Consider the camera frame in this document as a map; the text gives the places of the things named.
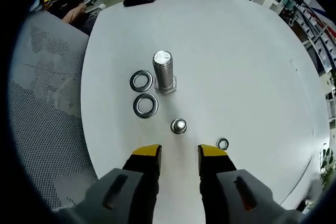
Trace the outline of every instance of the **white table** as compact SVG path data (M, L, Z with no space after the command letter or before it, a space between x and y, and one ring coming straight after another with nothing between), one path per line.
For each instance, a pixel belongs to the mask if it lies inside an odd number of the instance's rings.
M129 80L140 69L154 74L158 50L173 55L177 92L163 97L153 85L158 112L141 119ZM81 112L98 178L140 146L163 146L154 223L205 223L198 144L227 138L236 167L281 203L329 141L327 105L307 51L274 12L246 0L161 0L100 12L84 60ZM171 132L175 118L187 120L185 134Z

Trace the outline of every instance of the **flat washer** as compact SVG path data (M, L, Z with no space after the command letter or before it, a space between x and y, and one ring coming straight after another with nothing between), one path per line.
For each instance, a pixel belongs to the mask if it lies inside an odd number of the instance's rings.
M221 138L217 141L216 146L221 149L226 151L229 148L229 141L226 138Z
M146 76L147 77L147 83L144 86L138 87L137 85L135 85L135 80L139 76ZM137 71L134 75L132 75L132 77L130 79L130 86L131 86L131 88L135 92L139 92L139 93L147 91L151 87L152 83L153 83L153 76L152 76L151 73L149 73L146 70L139 70L139 71Z
M152 102L153 107L149 112L142 112L139 109L139 103L142 99L149 99ZM133 110L135 114L140 118L150 118L151 116L155 115L158 107L159 107L158 100L156 99L154 95L149 94L149 93L139 94L133 102Z

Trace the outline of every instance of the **metal washer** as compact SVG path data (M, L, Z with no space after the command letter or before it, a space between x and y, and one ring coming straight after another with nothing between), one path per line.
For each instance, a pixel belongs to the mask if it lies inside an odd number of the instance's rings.
M139 76L146 76L147 77L147 83L144 86L138 87L137 85L135 85L135 80ZM132 75L132 77L130 79L130 86L131 86L131 88L135 92L139 92L139 93L147 91L151 87L152 83L153 83L153 76L152 76L151 73L149 73L146 70L139 70L139 71L137 71L134 75Z
M153 107L149 112L140 111L139 103L142 99L149 99L152 102ZM139 94L133 103L133 110L135 114L140 118L150 118L151 116L155 115L158 107L159 107L158 100L156 99L154 95L149 94L149 93Z

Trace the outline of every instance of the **gray mesh chair back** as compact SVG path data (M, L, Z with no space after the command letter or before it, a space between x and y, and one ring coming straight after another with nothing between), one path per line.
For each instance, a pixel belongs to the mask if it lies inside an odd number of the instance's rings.
M53 210L82 201L97 180L80 113L88 39L48 12L33 13L22 27L10 67L9 120L17 152Z

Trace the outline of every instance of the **bolt head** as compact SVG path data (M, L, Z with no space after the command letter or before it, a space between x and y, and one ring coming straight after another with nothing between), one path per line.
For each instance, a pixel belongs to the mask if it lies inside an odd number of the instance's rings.
M159 83L157 82L157 78L155 78L154 88L163 95L174 93L176 91L176 77L173 76L173 86L170 89L159 89Z
M174 134L183 134L187 130L187 122L182 118L175 119L170 125L170 129Z

